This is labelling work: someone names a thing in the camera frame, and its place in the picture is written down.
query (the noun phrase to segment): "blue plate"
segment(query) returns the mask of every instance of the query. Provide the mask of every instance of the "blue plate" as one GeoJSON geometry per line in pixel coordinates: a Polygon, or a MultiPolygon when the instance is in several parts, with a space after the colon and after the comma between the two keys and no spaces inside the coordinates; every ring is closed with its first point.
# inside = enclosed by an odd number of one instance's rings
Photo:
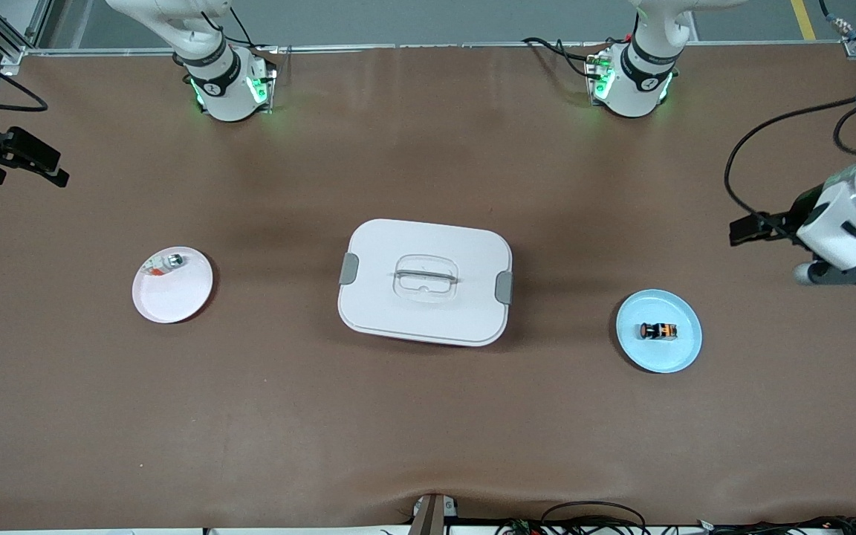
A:
{"type": "Polygon", "coordinates": [[[629,296],[616,314],[619,345],[642,368],[673,373],[685,369],[699,356],[702,325],[693,308],[675,294],[662,289],[644,289],[629,296]],[[645,340],[640,324],[676,325],[675,340],[645,340]]]}

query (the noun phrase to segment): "green led light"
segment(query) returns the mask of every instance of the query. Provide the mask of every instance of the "green led light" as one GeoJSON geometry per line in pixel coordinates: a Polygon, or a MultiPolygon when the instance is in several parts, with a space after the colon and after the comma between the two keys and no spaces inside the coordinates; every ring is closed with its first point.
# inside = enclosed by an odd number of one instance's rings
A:
{"type": "Polygon", "coordinates": [[[662,102],[663,99],[666,98],[666,94],[669,91],[669,82],[672,82],[672,72],[670,72],[669,76],[666,78],[666,81],[663,82],[663,91],[659,94],[659,102],[662,102]]]}
{"type": "Polygon", "coordinates": [[[253,78],[247,78],[249,82],[249,88],[251,94],[253,94],[253,99],[258,103],[262,104],[266,102],[266,84],[259,81],[259,79],[254,80],[253,78]]]}
{"type": "Polygon", "coordinates": [[[194,82],[193,78],[190,79],[190,87],[193,88],[194,95],[197,95],[197,104],[201,108],[206,108],[207,105],[204,104],[204,98],[200,95],[200,88],[197,87],[197,82],[194,82]]]}
{"type": "Polygon", "coordinates": [[[616,78],[616,72],[612,68],[607,68],[607,71],[597,81],[597,88],[594,91],[594,96],[598,99],[604,99],[609,95],[609,87],[616,78]]]}

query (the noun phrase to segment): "table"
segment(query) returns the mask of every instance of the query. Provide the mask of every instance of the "table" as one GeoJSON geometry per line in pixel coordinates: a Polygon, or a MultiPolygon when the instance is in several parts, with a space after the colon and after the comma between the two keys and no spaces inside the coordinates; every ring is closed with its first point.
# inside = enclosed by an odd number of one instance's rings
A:
{"type": "MultiPolygon", "coordinates": [[[[462,516],[574,499],[656,524],[856,515],[856,288],[795,285],[797,247],[728,247],[742,214],[721,184],[742,134],[853,95],[856,63],[746,45],[680,68],[628,120],[542,51],[296,55],[274,113],[221,124],[170,58],[27,58],[51,109],[0,129],[52,143],[71,182],[0,187],[0,529],[380,524],[428,491],[462,516]],[[503,338],[346,328],[340,263],[377,217],[502,234],[503,338]],[[155,325],[130,284],[173,244],[212,257],[217,294],[155,325]],[[615,309],[642,288],[697,310],[685,372],[617,352],[615,309]]],[[[841,112],[750,142],[741,196],[781,210],[849,165],[841,112]]]]}

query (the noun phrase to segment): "white plate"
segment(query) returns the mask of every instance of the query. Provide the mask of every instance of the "white plate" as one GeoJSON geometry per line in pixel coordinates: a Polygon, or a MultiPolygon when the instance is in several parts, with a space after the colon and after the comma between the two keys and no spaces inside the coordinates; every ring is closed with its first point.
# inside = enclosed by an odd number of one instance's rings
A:
{"type": "Polygon", "coordinates": [[[663,289],[644,289],[629,296],[616,313],[616,338],[619,345],[642,368],[656,373],[675,373],[685,369],[702,349],[702,325],[693,308],[679,295],[663,289]],[[673,324],[675,340],[645,340],[639,325],[673,324]]]}
{"type": "Polygon", "coordinates": [[[134,307],[140,315],[159,324],[184,321],[200,311],[210,298],[213,267],[203,253],[190,247],[169,247],[152,256],[159,254],[179,254],[187,264],[158,276],[139,270],[132,285],[134,307]]]}

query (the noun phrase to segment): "lid handle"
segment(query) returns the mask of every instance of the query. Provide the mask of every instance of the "lid handle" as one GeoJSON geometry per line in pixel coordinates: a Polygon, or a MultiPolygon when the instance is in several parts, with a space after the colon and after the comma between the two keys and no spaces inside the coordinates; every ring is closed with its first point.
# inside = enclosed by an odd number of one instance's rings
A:
{"type": "Polygon", "coordinates": [[[456,283],[458,281],[458,277],[448,273],[435,273],[434,271],[419,271],[419,270],[397,270],[395,271],[395,277],[430,277],[433,279],[443,279],[445,281],[456,283]]]}

